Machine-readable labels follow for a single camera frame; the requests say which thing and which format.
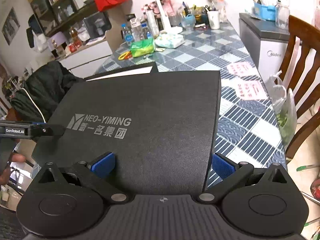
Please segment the blue plastic basket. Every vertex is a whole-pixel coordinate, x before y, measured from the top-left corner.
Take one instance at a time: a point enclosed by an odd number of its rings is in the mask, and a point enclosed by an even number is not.
[[[255,14],[260,18],[275,21],[276,20],[276,7],[275,6],[265,6],[258,3],[254,3]]]

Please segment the checkered tablecloth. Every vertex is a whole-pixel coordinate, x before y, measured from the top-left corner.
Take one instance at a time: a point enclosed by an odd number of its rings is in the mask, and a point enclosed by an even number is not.
[[[185,38],[183,45],[155,52],[149,58],[119,61],[119,55],[129,50],[124,44],[103,63],[97,73],[150,61],[156,62],[160,72],[220,70],[222,89],[215,152],[236,163],[247,161],[257,168],[268,167],[274,162],[281,163],[286,168],[284,148],[270,99],[244,101],[228,86],[236,76],[228,72],[227,65],[247,61],[254,66],[231,24],[220,24],[219,30],[182,34]],[[265,89],[259,75],[237,78],[245,81],[257,80]],[[221,178],[211,169],[208,186],[220,181]]]

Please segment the pink paper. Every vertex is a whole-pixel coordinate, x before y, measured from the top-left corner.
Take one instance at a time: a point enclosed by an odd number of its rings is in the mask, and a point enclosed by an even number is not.
[[[228,71],[239,77],[253,76],[257,74],[257,69],[253,68],[249,62],[237,62],[227,66]]]
[[[268,98],[259,81],[237,81],[235,90],[237,96],[242,100],[261,100]]]

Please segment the black box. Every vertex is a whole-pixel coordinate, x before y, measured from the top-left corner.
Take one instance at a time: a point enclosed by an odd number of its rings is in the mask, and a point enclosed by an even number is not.
[[[211,167],[220,93],[219,71],[78,83],[49,120],[67,127],[64,135],[41,137],[32,157],[68,167],[109,151],[116,168],[108,181],[125,192],[199,194]]]

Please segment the black jacket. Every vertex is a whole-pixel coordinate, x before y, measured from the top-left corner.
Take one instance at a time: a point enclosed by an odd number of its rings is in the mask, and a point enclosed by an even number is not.
[[[78,82],[83,82],[83,79],[71,74],[60,62],[51,61],[35,71],[26,80],[24,88],[48,121],[65,94]],[[43,122],[41,114],[24,90],[16,92],[11,105],[23,121]]]

